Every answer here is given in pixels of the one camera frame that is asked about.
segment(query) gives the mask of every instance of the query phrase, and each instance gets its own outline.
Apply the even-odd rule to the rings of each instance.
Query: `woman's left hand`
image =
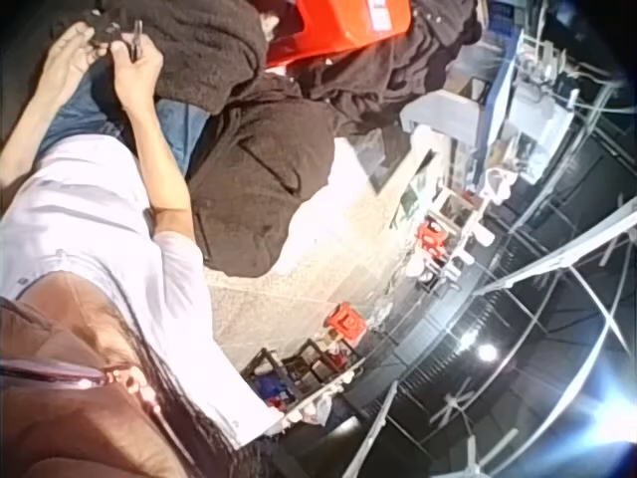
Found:
[[[89,67],[106,54],[106,46],[96,48],[89,42],[94,34],[86,23],[76,23],[49,50],[36,98],[55,112],[71,99]]]

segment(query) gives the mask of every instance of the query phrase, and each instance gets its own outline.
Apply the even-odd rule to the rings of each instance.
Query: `woman's right hand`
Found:
[[[122,36],[132,44],[132,34],[124,33]],[[140,56],[133,62],[124,42],[115,41],[110,45],[115,92],[129,116],[143,114],[149,109],[154,111],[155,85],[163,65],[163,55],[147,35],[140,36],[140,47]]]

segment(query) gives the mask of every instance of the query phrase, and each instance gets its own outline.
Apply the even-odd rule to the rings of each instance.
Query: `ceiling fan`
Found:
[[[455,471],[445,475],[436,475],[431,478],[491,478],[483,473],[482,467],[487,465],[498,455],[518,434],[517,428],[509,430],[502,440],[487,453],[482,460],[476,462],[476,435],[470,435],[467,440],[467,468],[462,471]]]
[[[471,378],[467,377],[467,379],[463,382],[462,386],[460,387],[460,389],[455,395],[452,395],[451,393],[447,393],[445,395],[445,402],[446,402],[445,406],[443,406],[440,410],[438,410],[436,413],[431,415],[431,418],[429,418],[429,423],[433,423],[434,421],[436,421],[438,418],[442,416],[442,420],[440,420],[440,423],[438,424],[438,428],[442,428],[447,423],[449,423],[449,419],[451,418],[451,413],[454,411],[454,409],[460,411],[461,413],[463,412],[462,408],[460,407],[460,404],[464,401],[467,401],[472,396],[474,396],[474,393],[472,391],[468,391],[467,393],[463,394],[463,391],[465,391],[465,388],[467,387],[470,381],[471,381]]]

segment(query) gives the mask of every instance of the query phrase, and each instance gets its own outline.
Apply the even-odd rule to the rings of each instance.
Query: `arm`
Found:
[[[0,153],[0,212],[9,207],[33,167],[38,147],[57,110],[35,95],[27,104]]]
[[[141,57],[135,63],[122,42],[113,42],[111,51],[115,91],[132,126],[141,178],[155,216],[154,232],[174,231],[194,241],[188,187],[163,136],[154,107],[161,53],[145,35],[141,36]]]
[[[106,51],[89,44],[95,30],[76,23],[49,50],[42,76],[0,153],[0,212],[9,207],[36,158],[58,110],[71,98],[91,64]]]

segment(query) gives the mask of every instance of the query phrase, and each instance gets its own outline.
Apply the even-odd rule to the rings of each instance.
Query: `fingers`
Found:
[[[69,40],[71,40],[76,35],[85,32],[88,28],[89,26],[85,22],[74,23],[62,34],[62,36],[58,40],[56,40],[50,51],[53,53],[54,51],[62,50],[62,48],[69,42]]]
[[[63,52],[72,54],[82,43],[87,42],[95,34],[95,29],[84,22],[69,27],[49,50],[49,57],[56,57]]]
[[[124,44],[124,42],[121,42],[120,40],[112,42],[110,44],[110,52],[112,53],[112,60],[115,63],[116,69],[122,67],[126,68],[132,65],[130,55],[128,53],[128,47]]]
[[[98,58],[103,57],[107,51],[108,48],[106,46],[99,46],[97,48],[88,46],[85,49],[85,55],[87,57],[87,63],[89,64],[89,66],[95,63]]]
[[[129,45],[132,45],[132,42],[134,41],[134,34],[122,33],[121,37]],[[148,58],[155,61],[158,59],[163,59],[163,55],[161,55],[161,52],[157,50],[157,47],[155,46],[153,41],[150,40],[150,37],[148,35],[142,34],[139,36],[139,46],[141,49],[141,59]]]
[[[69,39],[60,51],[61,57],[71,57],[79,48],[83,48],[89,44],[89,40],[96,33],[95,29],[85,24],[85,29],[78,30],[77,34]]]

